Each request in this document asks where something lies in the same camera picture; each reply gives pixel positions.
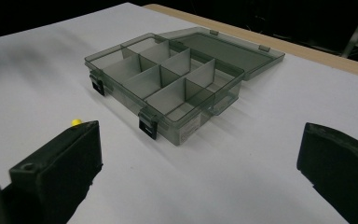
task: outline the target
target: black latch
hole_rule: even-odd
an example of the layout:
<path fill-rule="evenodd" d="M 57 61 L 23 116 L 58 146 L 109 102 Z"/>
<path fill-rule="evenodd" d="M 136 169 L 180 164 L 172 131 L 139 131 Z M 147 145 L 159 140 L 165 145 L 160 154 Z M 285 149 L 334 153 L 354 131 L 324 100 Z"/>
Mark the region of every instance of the black latch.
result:
<path fill-rule="evenodd" d="M 103 82 L 94 75 L 89 75 L 89 78 L 91 78 L 92 88 L 104 96 Z"/>
<path fill-rule="evenodd" d="M 149 137 L 156 140 L 158 123 L 156 115 L 150 115 L 144 108 L 139 111 L 139 128 Z"/>

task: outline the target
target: yellow knob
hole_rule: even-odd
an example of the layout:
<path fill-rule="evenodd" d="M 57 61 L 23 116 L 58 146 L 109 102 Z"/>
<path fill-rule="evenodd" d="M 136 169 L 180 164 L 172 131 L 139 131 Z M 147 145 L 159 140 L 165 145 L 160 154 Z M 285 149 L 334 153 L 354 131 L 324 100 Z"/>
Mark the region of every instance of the yellow knob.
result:
<path fill-rule="evenodd" d="M 82 123 L 81 119 L 74 119 L 74 120 L 72 120 L 72 127 L 76 126 L 77 124 L 81 124 L 81 123 Z"/>

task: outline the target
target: plastic organizer box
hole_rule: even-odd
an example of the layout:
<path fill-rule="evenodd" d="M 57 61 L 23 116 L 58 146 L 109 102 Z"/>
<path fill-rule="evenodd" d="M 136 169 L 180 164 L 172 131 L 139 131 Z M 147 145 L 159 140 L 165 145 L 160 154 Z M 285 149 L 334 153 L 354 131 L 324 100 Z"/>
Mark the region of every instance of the plastic organizer box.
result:
<path fill-rule="evenodd" d="M 202 27 L 146 34 L 85 59 L 93 88 L 139 117 L 151 138 L 179 146 L 238 99 L 284 53 Z"/>

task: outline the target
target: dark background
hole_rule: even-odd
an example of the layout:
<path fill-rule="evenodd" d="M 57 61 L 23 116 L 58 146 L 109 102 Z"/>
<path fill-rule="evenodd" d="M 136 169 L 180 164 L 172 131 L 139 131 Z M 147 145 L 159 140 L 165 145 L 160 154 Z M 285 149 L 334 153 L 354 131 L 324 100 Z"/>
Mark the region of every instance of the dark background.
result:
<path fill-rule="evenodd" d="M 336 55 L 358 24 L 358 0 L 0 1 L 0 36 L 125 2 L 160 4 Z M 358 61 L 358 49 L 350 58 Z"/>

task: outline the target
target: white table surface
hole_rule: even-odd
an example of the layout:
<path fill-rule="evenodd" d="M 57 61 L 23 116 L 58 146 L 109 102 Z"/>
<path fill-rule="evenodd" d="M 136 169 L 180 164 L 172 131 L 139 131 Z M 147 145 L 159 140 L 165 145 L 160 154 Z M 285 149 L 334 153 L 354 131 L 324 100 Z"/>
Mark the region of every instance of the white table surface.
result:
<path fill-rule="evenodd" d="M 91 87 L 84 58 L 196 26 L 132 4 L 0 37 L 0 186 L 70 127 L 100 122 L 103 169 L 69 223 L 346 223 L 296 169 L 306 122 L 358 139 L 358 76 L 286 54 L 183 145 Z"/>

